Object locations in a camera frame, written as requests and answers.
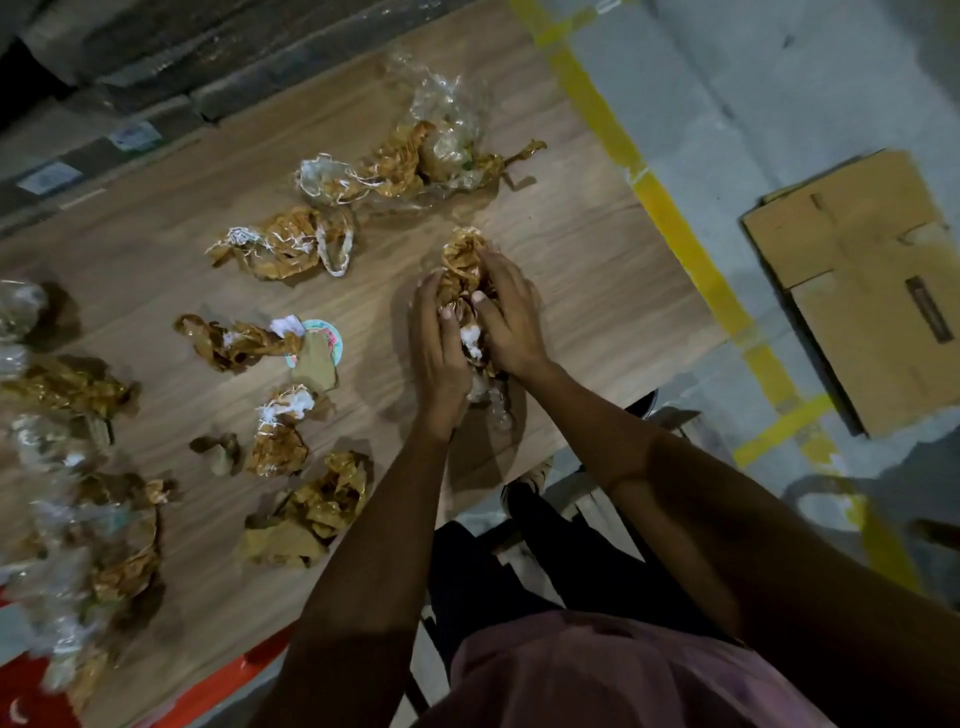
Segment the pink shirt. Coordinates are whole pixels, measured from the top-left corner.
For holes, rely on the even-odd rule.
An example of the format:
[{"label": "pink shirt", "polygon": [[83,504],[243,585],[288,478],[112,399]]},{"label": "pink shirt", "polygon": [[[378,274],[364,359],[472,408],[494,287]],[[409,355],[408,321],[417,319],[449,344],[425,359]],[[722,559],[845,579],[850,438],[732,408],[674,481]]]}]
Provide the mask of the pink shirt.
[{"label": "pink shirt", "polygon": [[831,723],[759,655],[707,637],[580,612],[471,635],[434,726],[812,728]]}]

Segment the hand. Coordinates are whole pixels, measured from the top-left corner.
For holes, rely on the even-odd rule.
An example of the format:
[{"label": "hand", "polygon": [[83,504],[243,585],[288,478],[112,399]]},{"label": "hand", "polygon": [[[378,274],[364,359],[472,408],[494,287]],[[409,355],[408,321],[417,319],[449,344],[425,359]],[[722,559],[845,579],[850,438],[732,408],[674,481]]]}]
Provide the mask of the hand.
[{"label": "hand", "polygon": [[521,383],[527,383],[550,364],[540,333],[536,290],[503,255],[481,251],[480,257],[487,266],[501,306],[497,308],[480,291],[473,294],[473,306],[487,330],[493,363]]},{"label": "hand", "polygon": [[410,357],[417,381],[418,422],[444,442],[467,411],[473,372],[449,309],[438,311],[440,271],[420,282],[410,310]]}]

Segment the shoe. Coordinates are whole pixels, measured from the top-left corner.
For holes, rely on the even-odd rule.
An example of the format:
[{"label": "shoe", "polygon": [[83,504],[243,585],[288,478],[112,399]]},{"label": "shoe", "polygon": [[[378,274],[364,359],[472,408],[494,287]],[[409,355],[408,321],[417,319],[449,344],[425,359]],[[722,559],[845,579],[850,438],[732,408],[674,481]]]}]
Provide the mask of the shoe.
[{"label": "shoe", "polygon": [[503,512],[507,514],[507,518],[513,517],[510,515],[510,508],[507,506],[507,495],[510,493],[510,489],[529,488],[534,492],[534,495],[538,496],[539,494],[543,493],[543,488],[546,485],[546,477],[550,474],[551,470],[553,470],[553,455],[548,457],[535,468],[532,468],[521,475],[512,483],[507,483],[505,486],[503,486],[503,490],[500,491],[500,507],[503,509]]}]

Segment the circular sticker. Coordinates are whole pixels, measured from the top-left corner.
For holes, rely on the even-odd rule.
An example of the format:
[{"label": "circular sticker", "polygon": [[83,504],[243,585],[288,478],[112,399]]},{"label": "circular sticker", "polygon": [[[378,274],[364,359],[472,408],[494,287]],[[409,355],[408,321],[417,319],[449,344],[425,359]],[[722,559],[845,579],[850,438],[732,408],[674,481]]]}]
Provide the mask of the circular sticker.
[{"label": "circular sticker", "polygon": [[[328,324],[320,319],[310,319],[303,322],[303,327],[307,333],[310,331],[319,331],[326,336],[326,344],[330,347],[330,355],[333,358],[333,366],[340,364],[340,359],[344,355],[344,339],[333,324]],[[287,366],[293,369],[297,366],[297,355],[288,353],[284,358],[287,360]]]}]

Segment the table surface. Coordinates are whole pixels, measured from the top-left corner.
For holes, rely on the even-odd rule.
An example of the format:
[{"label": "table surface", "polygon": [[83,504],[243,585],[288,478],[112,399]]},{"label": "table surface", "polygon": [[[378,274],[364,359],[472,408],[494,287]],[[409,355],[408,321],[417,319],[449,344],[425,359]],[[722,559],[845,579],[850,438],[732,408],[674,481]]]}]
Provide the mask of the table surface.
[{"label": "table surface", "polygon": [[[481,0],[403,39],[436,70],[485,79],[494,99],[487,145],[512,154],[549,145],[516,166],[517,191],[459,197],[420,217],[368,221],[348,274],[290,286],[209,267],[204,250],[228,227],[296,204],[293,171],[319,152],[356,158],[401,111],[385,92],[383,54],[334,69],[196,134],[106,191],[0,244],[6,276],[53,280],[83,330],[63,351],[103,358],[141,383],[138,411],[114,423],[116,470],[174,477],[182,501],[163,511],[159,611],[101,683],[90,728],[144,716],[297,617],[319,570],[241,567],[244,517],[285,478],[215,478],[187,448],[235,431],[247,444],[254,409],[288,377],[267,358],[239,376],[210,369],[171,329],[184,312],[265,323],[297,314],[344,338],[335,415],[299,427],[314,456],[350,447],[379,477],[399,450],[416,402],[407,302],[438,264],[458,224],[478,226],[512,257],[544,301],[548,347],[590,389],[627,405],[720,343],[722,334],[623,174],[557,88],[549,65],[504,0]],[[454,439],[442,521],[564,444],[514,389],[516,432],[496,436],[482,410]]]}]

